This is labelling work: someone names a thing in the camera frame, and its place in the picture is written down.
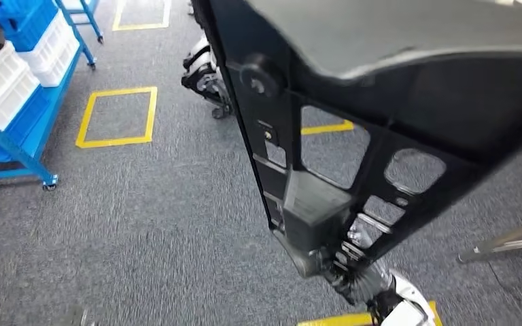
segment cutout hole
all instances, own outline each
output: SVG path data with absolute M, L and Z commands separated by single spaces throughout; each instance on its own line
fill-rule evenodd
M 445 172 L 439 158 L 417 149 L 401 149 L 385 170 L 385 178 L 398 189 L 420 194 L 429 189 Z
M 349 188 L 369 145 L 369 134 L 317 107 L 303 107 L 301 117 L 301 158 L 305 167 Z
M 377 196 L 371 196 L 367 199 L 365 206 L 363 206 L 363 211 L 372 217 L 376 217 L 381 221 L 384 221 L 388 225 L 393 225 L 393 223 L 397 222 L 405 211 L 397 207 L 390 202 L 386 202 L 383 199 Z
M 267 158 L 280 167 L 285 168 L 287 162 L 285 158 L 285 150 L 279 146 L 273 145 L 273 143 L 269 143 L 268 141 L 265 141 L 265 148 L 267 148 Z

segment gray carpet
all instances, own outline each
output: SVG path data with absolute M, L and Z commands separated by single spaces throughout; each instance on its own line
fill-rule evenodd
M 77 68 L 46 147 L 58 189 L 0 181 L 0 326 L 59 325 L 75 305 L 99 325 L 119 326 L 294 325 L 353 312 L 324 281 L 301 280 L 267 231 L 234 119 L 211 119 L 211 107 L 179 85 L 181 59 L 200 34 L 186 2 L 173 2 L 167 29 L 112 33 L 114 11 L 101 0 L 104 46 L 81 28 L 99 61 L 95 72 Z M 159 89 L 151 143 L 75 146 L 92 91 L 139 86 Z M 143 121 L 143 110 L 128 110 L 137 102 L 99 107 L 88 140 L 136 131 L 117 120 L 129 112 Z M 315 119 L 307 124 L 330 121 Z M 362 136 L 307 136 L 304 160 L 346 182 L 359 155 L 326 147 Z M 445 325 L 522 325 L 522 251 L 455 261 L 521 224 L 522 154 L 387 258 L 437 301 Z

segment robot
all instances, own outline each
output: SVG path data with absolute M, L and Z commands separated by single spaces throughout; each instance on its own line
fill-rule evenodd
M 299 275 L 325 278 L 351 305 L 364 302 L 375 325 L 434 325 L 420 290 L 383 256 L 522 148 L 516 3 L 192 1 L 205 36 L 184 60 L 181 83 L 235 113 L 268 227 Z M 305 105 L 368 132 L 349 188 L 304 166 Z M 266 142 L 284 150 L 285 168 Z M 390 181 L 386 169 L 404 149 L 445 171 L 421 191 Z M 389 223 L 367 212 L 371 196 L 402 216 Z M 372 239 L 365 225 L 381 235 Z

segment blue cart wheel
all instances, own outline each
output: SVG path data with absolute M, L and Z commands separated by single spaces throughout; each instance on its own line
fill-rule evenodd
M 57 189 L 57 185 L 43 185 L 43 190 L 46 192 L 52 192 L 55 189 Z

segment round knob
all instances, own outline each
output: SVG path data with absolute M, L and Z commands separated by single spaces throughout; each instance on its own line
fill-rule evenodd
M 279 96 L 285 88 L 285 79 L 277 65 L 262 54 L 253 54 L 245 59 L 239 79 L 251 92 L 268 98 Z

